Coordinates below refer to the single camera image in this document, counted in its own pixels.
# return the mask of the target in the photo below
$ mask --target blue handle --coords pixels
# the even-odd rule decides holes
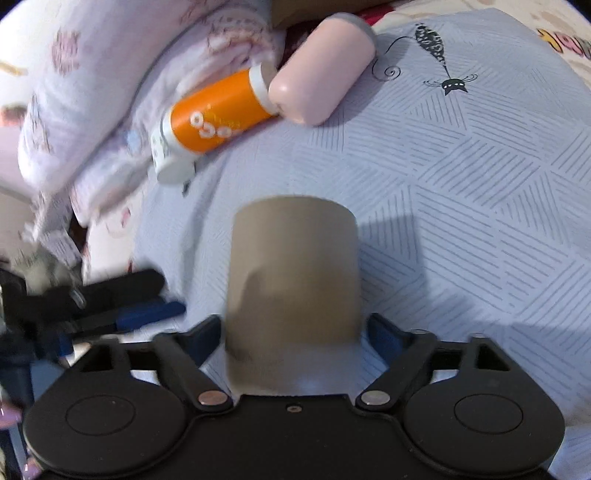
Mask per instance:
[[[131,332],[149,323],[177,317],[186,311],[185,305],[179,301],[170,301],[168,303],[152,301],[133,308],[122,309],[121,315],[115,320],[115,324],[120,333]]]

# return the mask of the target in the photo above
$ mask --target cardboard tube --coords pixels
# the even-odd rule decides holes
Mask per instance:
[[[226,312],[235,393],[345,393],[338,372],[356,361],[362,326],[357,249],[355,217],[334,202],[276,197],[238,212]]]

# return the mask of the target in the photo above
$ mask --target light blue bed sheet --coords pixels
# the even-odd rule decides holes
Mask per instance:
[[[220,149],[185,194],[154,189],[137,262],[159,266],[187,300],[176,323],[187,329],[223,313],[241,206],[278,194],[339,202],[359,224],[366,311],[444,340],[494,338],[566,418],[552,473],[589,479],[591,92],[494,9],[393,28],[379,42],[323,126],[271,121]],[[226,384],[222,351],[207,368]],[[367,348],[351,389],[383,370]]]

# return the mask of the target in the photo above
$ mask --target orange bottle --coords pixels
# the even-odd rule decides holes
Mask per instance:
[[[150,136],[160,183],[182,183],[200,155],[277,114],[268,96],[275,66],[263,62],[184,98],[163,116]]]

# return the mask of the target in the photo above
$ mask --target bed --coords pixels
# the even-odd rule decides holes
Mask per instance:
[[[187,302],[186,317],[173,321],[187,329],[223,313],[237,208],[275,194],[328,197],[358,219],[366,311],[445,340],[474,332],[494,338],[565,415],[552,473],[587,480],[589,24],[563,1],[516,8],[502,0],[417,0],[393,8],[374,24],[377,68],[326,124],[306,130],[272,121],[220,149],[190,185],[148,180],[91,225],[89,278],[125,271],[131,258],[139,267],[155,264]],[[413,43],[423,27],[445,42],[445,71]],[[410,40],[389,50],[399,38]],[[476,51],[485,43],[481,61]],[[374,75],[393,66],[393,79]],[[441,91],[446,73],[462,92]],[[108,264],[101,249],[111,251]],[[220,350],[206,371],[227,388],[224,362]],[[347,391],[384,368],[368,349],[360,377],[343,379]]]
[[[491,7],[512,15],[538,32],[591,87],[591,25],[566,0],[400,0],[368,9],[360,15],[369,19],[379,33],[393,25],[434,15]],[[309,29],[309,25],[292,27],[295,34],[291,41],[294,44],[301,42],[303,34]],[[90,223],[83,252],[85,281],[127,271],[131,265],[142,200],[146,192],[155,186],[155,180],[146,180],[110,213]]]

